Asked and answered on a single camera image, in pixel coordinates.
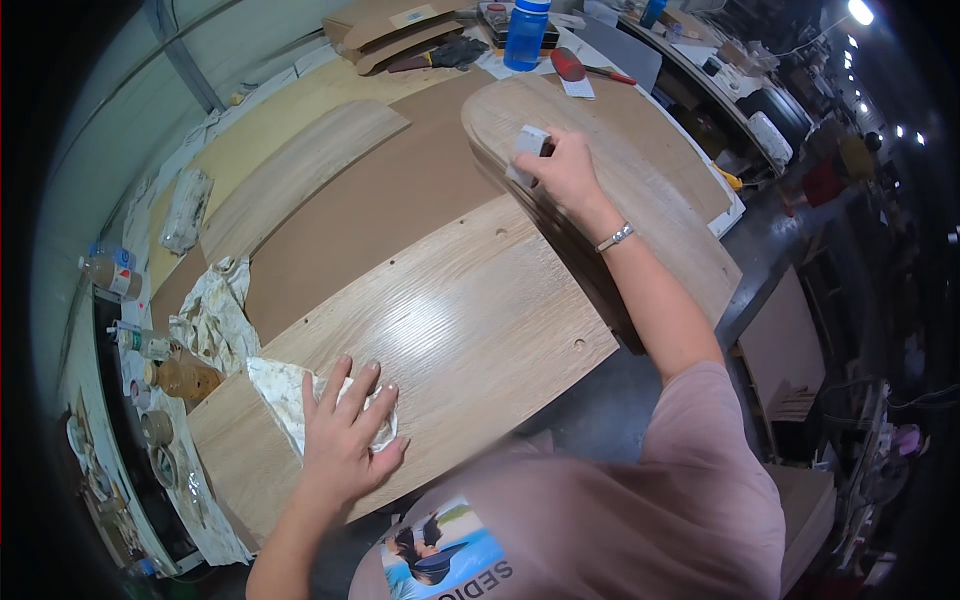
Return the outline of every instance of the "concrete floor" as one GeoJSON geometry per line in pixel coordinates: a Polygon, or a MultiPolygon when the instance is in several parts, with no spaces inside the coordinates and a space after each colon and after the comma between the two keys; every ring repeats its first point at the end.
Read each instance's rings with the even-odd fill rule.
{"type": "MultiPolygon", "coordinates": [[[[795,184],[811,166],[808,161],[802,161],[787,172],[780,185],[795,184]]],[[[716,329],[724,350],[730,348],[766,302],[787,266],[800,261],[809,236],[827,221],[844,220],[844,207],[852,196],[850,191],[845,192],[836,201],[816,210],[799,207],[796,218],[783,213],[782,196],[775,185],[755,193],[746,201],[747,212],[722,240],[743,272],[740,285],[716,329]]],[[[840,233],[853,244],[851,234],[845,235],[842,229],[840,233]]],[[[854,287],[870,288],[869,284],[854,287]]],[[[857,305],[869,303],[862,298],[852,300],[857,305]]],[[[759,456],[756,431],[744,399],[743,382],[730,367],[729,358],[728,366],[743,405],[748,443],[759,456]]],[[[532,435],[549,429],[558,451],[595,461],[635,462],[660,389],[660,377],[650,358],[633,356],[621,348],[524,422],[517,433],[532,435]]],[[[372,514],[325,540],[311,574],[313,595],[346,598],[356,565],[389,524],[388,515],[372,514]]],[[[212,597],[225,600],[243,597],[245,579],[245,569],[233,569],[212,597]]]]}

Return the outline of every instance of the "hand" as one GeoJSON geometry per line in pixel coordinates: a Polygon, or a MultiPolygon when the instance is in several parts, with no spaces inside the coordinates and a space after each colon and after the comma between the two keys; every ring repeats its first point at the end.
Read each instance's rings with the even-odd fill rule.
{"type": "Polygon", "coordinates": [[[587,138],[580,132],[565,132],[546,128],[551,141],[556,145],[552,156],[533,156],[521,153],[514,158],[514,166],[540,180],[550,196],[565,208],[582,225],[591,228],[594,222],[620,221],[616,209],[600,188],[587,138]]]}
{"type": "Polygon", "coordinates": [[[306,440],[299,491],[338,507],[383,483],[399,467],[410,442],[397,437],[381,452],[370,452],[380,424],[396,404],[398,389],[394,382],[387,383],[370,408],[363,410],[364,400],[380,375],[380,365],[372,362],[360,371],[337,404],[352,363],[349,356],[340,357],[320,401],[313,396],[312,374],[303,374],[306,440]]]}

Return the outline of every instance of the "silver bracelet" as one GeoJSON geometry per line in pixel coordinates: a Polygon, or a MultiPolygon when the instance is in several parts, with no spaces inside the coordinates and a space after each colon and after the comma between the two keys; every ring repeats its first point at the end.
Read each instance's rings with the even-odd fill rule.
{"type": "Polygon", "coordinates": [[[619,244],[623,240],[627,239],[627,236],[633,232],[634,232],[634,226],[630,225],[630,223],[624,223],[623,227],[620,228],[620,230],[617,233],[615,233],[614,235],[611,235],[610,239],[607,239],[601,242],[600,245],[595,248],[595,250],[598,253],[600,253],[606,250],[607,248],[609,248],[610,246],[612,246],[613,244],[619,244]]]}

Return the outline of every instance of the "wall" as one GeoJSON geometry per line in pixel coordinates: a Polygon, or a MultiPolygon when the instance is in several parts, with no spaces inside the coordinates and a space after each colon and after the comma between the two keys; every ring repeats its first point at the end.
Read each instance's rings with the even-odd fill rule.
{"type": "MultiPolygon", "coordinates": [[[[321,17],[345,1],[244,0],[201,24],[184,43],[226,100],[241,82],[263,83],[313,50],[319,41],[293,48],[290,44],[319,29],[321,17]]],[[[219,0],[176,2],[178,21],[183,25],[217,4],[219,0]]],[[[161,54],[77,136],[91,111],[156,46],[146,17],[137,12],[78,94],[46,181],[33,260],[30,327],[37,384],[51,417],[64,408],[56,386],[64,332],[80,282],[77,257],[85,254],[140,180],[154,175],[204,119],[200,105],[161,54]]]]}

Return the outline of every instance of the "fluorescent light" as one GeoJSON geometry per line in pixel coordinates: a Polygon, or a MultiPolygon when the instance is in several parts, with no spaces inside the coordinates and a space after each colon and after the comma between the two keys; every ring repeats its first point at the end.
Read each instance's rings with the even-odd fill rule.
{"type": "Polygon", "coordinates": [[[847,8],[850,10],[853,18],[860,21],[861,25],[870,25],[874,22],[874,14],[867,8],[867,5],[863,3],[863,0],[850,0],[850,2],[847,3],[847,8]]]}

